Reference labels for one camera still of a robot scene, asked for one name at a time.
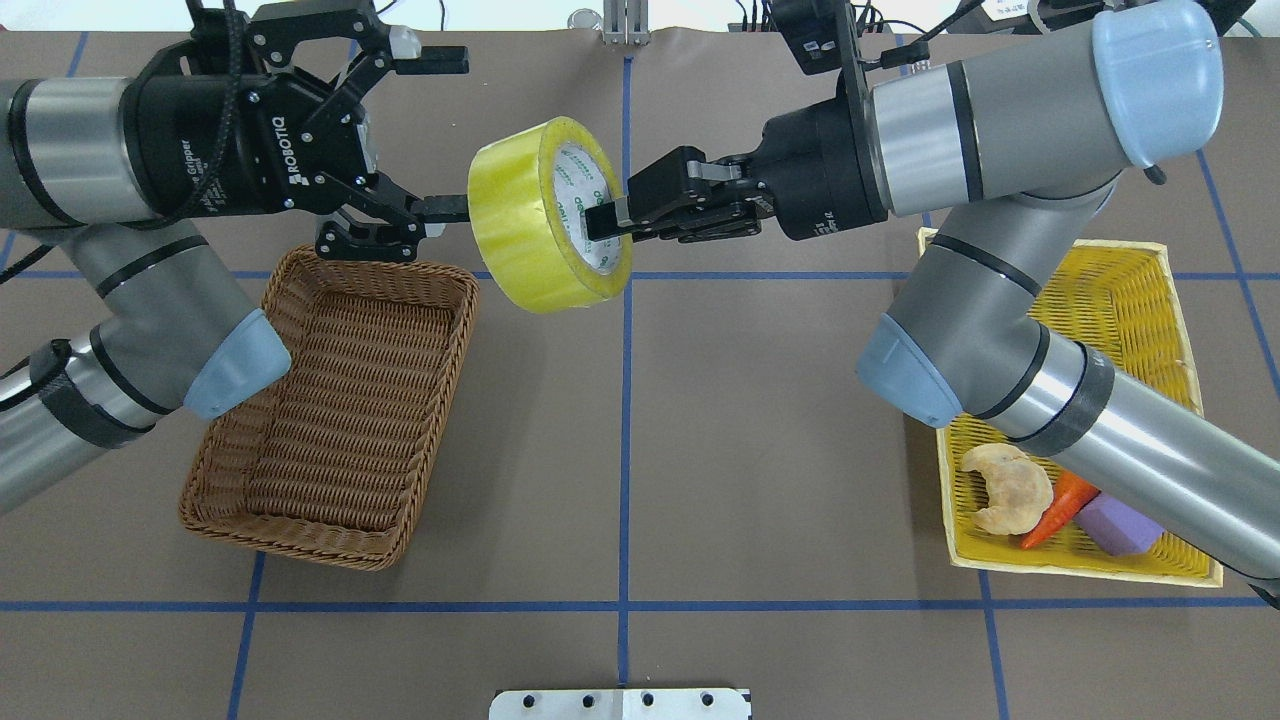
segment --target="purple sponge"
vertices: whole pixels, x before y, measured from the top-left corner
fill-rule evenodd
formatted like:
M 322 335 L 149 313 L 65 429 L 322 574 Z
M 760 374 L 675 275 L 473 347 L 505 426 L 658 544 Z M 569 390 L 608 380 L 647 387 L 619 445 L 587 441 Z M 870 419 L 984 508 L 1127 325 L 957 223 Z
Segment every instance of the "purple sponge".
M 1075 523 L 1111 555 L 1138 555 L 1165 532 L 1158 523 L 1102 493 L 1075 515 Z

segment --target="metal bracket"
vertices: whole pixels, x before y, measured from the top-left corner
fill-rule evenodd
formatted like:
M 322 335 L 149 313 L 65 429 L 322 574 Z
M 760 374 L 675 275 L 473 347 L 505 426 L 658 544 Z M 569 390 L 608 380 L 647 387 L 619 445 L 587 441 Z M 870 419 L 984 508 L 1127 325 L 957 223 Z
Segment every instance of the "metal bracket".
M 489 720 L 750 720 L 751 691 L 607 689 L 508 691 L 489 705 Z
M 604 0 L 605 45 L 649 45 L 649 0 Z

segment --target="blue joint cap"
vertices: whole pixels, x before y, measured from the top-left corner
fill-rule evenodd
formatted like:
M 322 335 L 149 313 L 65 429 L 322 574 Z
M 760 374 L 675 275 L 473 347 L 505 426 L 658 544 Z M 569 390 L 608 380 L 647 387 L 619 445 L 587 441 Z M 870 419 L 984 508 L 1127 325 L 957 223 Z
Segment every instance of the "blue joint cap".
M 289 372 L 289 351 L 261 310 L 236 325 L 209 357 L 182 404 L 212 420 Z
M 1139 168 L 1208 142 L 1222 114 L 1222 51 L 1208 13 L 1160 0 L 1093 18 L 1093 65 L 1111 126 Z
M 888 315 L 881 315 L 858 359 L 858 377 L 876 395 L 931 428 L 947 427 L 963 410 L 942 373 Z

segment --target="yellow tape roll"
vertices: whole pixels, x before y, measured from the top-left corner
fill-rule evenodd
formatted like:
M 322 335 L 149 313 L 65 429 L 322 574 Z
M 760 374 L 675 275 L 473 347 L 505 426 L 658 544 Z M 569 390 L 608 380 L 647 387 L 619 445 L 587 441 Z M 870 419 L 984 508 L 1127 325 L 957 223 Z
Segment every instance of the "yellow tape roll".
M 631 277 L 631 236 L 586 238 L 586 208 L 622 195 L 591 133 L 568 118 L 488 145 L 467 174 L 471 232 L 512 302 L 530 313 L 586 307 Z

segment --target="orange carrot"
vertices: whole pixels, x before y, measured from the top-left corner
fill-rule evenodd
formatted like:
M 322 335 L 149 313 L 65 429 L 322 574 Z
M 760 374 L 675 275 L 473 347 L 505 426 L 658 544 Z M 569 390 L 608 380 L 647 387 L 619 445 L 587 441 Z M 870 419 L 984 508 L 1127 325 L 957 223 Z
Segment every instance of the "orange carrot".
M 1053 483 L 1053 502 L 1041 515 L 1041 521 L 1032 528 L 1032 532 L 1023 536 L 1020 547 L 1030 550 L 1053 537 L 1053 533 L 1065 528 L 1082 507 L 1098 496 L 1098 488 L 1091 486 L 1084 478 L 1070 470 L 1062 470 L 1057 482 Z

